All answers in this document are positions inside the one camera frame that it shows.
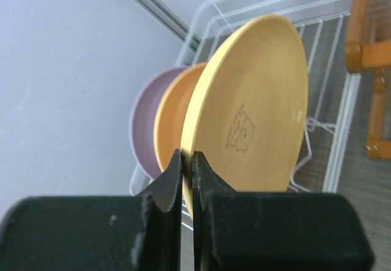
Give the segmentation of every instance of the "purple plate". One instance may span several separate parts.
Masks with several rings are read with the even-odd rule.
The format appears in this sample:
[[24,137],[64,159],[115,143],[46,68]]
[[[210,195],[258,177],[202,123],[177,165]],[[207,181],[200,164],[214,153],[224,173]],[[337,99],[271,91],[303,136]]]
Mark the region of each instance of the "purple plate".
[[164,92],[185,69],[187,67],[172,68],[153,77],[141,90],[132,108],[129,121],[130,144],[137,162],[151,179],[156,179],[161,174],[153,148],[156,111]]

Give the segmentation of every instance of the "wire rack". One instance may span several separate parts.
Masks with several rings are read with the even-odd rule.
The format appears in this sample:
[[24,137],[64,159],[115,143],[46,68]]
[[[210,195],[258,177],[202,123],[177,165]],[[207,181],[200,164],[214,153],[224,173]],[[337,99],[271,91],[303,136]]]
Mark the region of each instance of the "wire rack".
[[[230,34],[258,16],[276,13],[294,22],[305,47],[312,101],[289,191],[336,192],[338,188],[361,79],[360,74],[347,73],[343,58],[350,4],[351,0],[208,0],[197,9],[176,61],[176,65],[185,63],[193,37],[200,37],[192,62],[195,64],[207,61]],[[330,115],[325,110],[330,109],[331,95],[335,111]],[[329,144],[326,150],[322,148],[324,143]],[[131,194],[138,193],[148,182],[140,166],[136,166]],[[185,205],[182,213],[184,226],[192,230]]]

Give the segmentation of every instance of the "orange plate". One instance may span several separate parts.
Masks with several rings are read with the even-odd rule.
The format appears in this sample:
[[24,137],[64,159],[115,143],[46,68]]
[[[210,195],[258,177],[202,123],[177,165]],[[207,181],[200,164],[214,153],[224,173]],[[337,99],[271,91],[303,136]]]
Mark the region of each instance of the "orange plate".
[[202,62],[183,71],[160,101],[153,128],[153,146],[162,172],[167,168],[173,151],[180,146],[190,98],[205,67],[206,62]]
[[194,151],[202,151],[235,190],[287,189],[302,143],[307,97],[304,48],[287,19],[253,20],[220,46],[194,89],[183,124],[183,195],[191,215]]

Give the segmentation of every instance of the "gray floor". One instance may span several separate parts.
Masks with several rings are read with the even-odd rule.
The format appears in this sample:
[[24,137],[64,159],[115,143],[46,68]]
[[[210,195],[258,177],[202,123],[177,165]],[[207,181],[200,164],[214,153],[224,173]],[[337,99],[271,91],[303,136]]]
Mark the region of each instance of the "gray floor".
[[[329,81],[326,88],[319,121],[336,122],[339,102],[342,95],[346,68],[344,58],[345,29],[347,18],[343,20],[337,49],[332,61]],[[320,88],[331,54],[332,42],[337,30],[338,19],[325,21],[322,26],[316,53],[309,76],[308,116],[315,113]],[[313,47],[318,24],[307,25],[302,41],[307,58]],[[199,62],[207,60],[213,40],[205,44]],[[358,211],[376,254],[374,270],[391,270],[391,161],[373,161],[365,154],[368,118],[371,103],[372,75],[363,76],[353,121],[349,133],[348,146],[342,167],[339,193],[347,197]],[[321,190],[326,171],[332,135],[320,128],[310,134],[313,157],[297,174],[297,182],[313,190]],[[307,154],[303,143],[301,155]],[[184,221],[190,224],[189,218]],[[182,230],[182,270],[192,268],[192,232]]]

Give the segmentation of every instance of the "wooden frame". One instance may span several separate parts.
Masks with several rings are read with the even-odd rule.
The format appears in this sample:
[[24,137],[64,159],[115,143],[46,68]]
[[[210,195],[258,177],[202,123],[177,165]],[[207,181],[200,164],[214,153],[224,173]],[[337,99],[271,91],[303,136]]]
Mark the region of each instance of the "wooden frame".
[[372,159],[391,159],[391,142],[382,139],[388,101],[385,69],[391,68],[390,31],[390,0],[352,1],[346,31],[346,67],[349,73],[374,71],[367,137],[367,154]]

